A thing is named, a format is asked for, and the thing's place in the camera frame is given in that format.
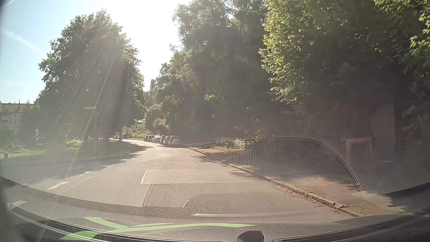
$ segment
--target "blue sky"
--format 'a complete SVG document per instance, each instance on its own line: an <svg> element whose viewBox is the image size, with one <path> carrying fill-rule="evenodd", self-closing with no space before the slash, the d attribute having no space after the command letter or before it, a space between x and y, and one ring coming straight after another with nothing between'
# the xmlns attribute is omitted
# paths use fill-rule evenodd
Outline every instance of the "blue sky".
<svg viewBox="0 0 430 242"><path fill-rule="evenodd" d="M33 102L44 83L37 64L49 40L76 15L107 9L140 50L145 89L170 59L169 44L179 45L172 15L190 0L5 0L0 15L0 101Z"/></svg>

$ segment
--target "curb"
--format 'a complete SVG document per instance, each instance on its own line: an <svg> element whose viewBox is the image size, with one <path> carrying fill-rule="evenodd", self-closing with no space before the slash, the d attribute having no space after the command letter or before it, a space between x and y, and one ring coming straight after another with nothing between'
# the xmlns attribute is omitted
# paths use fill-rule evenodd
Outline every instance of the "curb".
<svg viewBox="0 0 430 242"><path fill-rule="evenodd" d="M201 154L207 155L205 152L203 152L203 151L201 151L201 150L198 150L198 149L196 149L196 148L191 148L191 147L188 147L188 148L189 148L189 149L191 149L191 150L194 150L194 151L196 151L196 152L199 152L199 153L201 153ZM300 195L302 195L302 196L304 196L304 197L311 198L311 199L313 199L313 200L314 200L314 201L316 201L316 202L319 202L319 203L324 204L324 205L326 205L326 206L328 206L328 207L334 208L334 209L336 209L336 210L338 210L338 211L341 211L341 212L343 212L343 213L346 213L346 214L348 214L348 215L350 215L350 216L352 216L352 217L360 217L360 216L362 216L360 213L358 213L358 212L356 212L356 211L354 211L354 210L352 210L352 209L348 208L348 207L347 207L346 205L344 205L344 204L337 203L337 202L332 201L332 200L330 200L330 199L327 199L327 198L321 197L321 196L319 196L319 195L317 195L317 194L315 194L315 193L305 192L305 191L303 191L302 189L299 189L299 188L294 187L294 186L292 186L292 185L290 185L290 184L287 184L287 183L284 183L284 182L278 181L278 180L276 180L276 179L274 179L274 178L266 177L266 176L264 176L264 175L261 175L261 174L259 174L259 173L255 172L255 171L250 171L250 170L248 170L248 169L245 169L245 168L243 168L243 167L240 167L240 166L236 166L236 165L230 164L230 163L228 163L228 162L226 162L226 161L223 161L223 160L220 160L220 161L221 161L222 163L227 164L227 165L229 165L229 166L232 166L232 167L234 167L234 168L236 168L236 169L239 169L239 170L242 170L242 171L248 172L248 173L250 173L250 174L253 174L253 175L255 175L255 176L258 176L259 178L261 178L261 179L263 179L263 180L269 181L269 182L271 182L271 183L273 183L273 184L275 184L275 185L278 185L278 186L280 186L280 187L282 187L282 188L285 188L285 189L287 189L287 190L289 190L289 191L291 191L291 192L295 192L295 193L298 193L298 194L300 194Z"/></svg>

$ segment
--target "white dashed line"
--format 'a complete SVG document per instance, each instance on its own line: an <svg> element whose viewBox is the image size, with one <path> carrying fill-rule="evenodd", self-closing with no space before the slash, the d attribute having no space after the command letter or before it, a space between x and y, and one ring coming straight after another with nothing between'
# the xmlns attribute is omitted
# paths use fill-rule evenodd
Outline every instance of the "white dashed line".
<svg viewBox="0 0 430 242"><path fill-rule="evenodd" d="M84 181L88 180L89 178L91 178L91 177L93 177L93 176L95 176L95 175L100 174L101 172L103 172L103 171L105 171L105 170L107 170L107 169L111 168L111 167L112 167L112 166L114 166L114 165L115 165L115 164L113 164L113 165L110 165L110 166L106 167L105 169L103 169L103 170L101 170L101 171L97 172L96 174L94 174L94 175L92 175L92 176L90 176L90 177L86 178L85 180L82 180L82 181L80 181L80 182L78 182L78 183L74 184L73 186L70 186L70 187L68 187L68 188L66 188L66 189L64 189L64 190L62 190L60 193L65 192L65 191L69 190L70 188L72 188L72 187L74 187L74 186L76 186L76 185L79 185L80 183L82 183L82 182L84 182Z"/></svg>
<svg viewBox="0 0 430 242"><path fill-rule="evenodd" d="M18 207L18 206L20 206L20 205L23 205L24 203L26 203L26 201L16 201L16 202L14 202L14 203L12 203L12 205L13 206L15 206L15 207Z"/></svg>
<svg viewBox="0 0 430 242"><path fill-rule="evenodd" d="M48 188L47 190L52 190L52 189L58 188L59 186L67 184L67 183L69 183L69 182L60 182L57 185L53 185L52 187Z"/></svg>

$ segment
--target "road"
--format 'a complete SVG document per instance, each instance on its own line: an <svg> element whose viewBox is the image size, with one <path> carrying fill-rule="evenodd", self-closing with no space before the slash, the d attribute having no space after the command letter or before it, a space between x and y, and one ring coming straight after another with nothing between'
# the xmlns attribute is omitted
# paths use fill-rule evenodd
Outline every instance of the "road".
<svg viewBox="0 0 430 242"><path fill-rule="evenodd" d="M124 158L2 161L2 176L22 186L8 202L67 221L88 216L117 222L334 222L348 218L309 199L284 193L187 148L125 140L141 151Z"/></svg>

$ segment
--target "building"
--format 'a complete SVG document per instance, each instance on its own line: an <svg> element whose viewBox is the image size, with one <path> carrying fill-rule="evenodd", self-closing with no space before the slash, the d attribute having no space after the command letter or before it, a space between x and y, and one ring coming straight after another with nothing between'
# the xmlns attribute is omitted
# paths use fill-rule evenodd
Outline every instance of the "building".
<svg viewBox="0 0 430 242"><path fill-rule="evenodd" d="M34 104L27 103L1 103L0 104L0 122L11 126L18 126L21 122L23 111Z"/></svg>

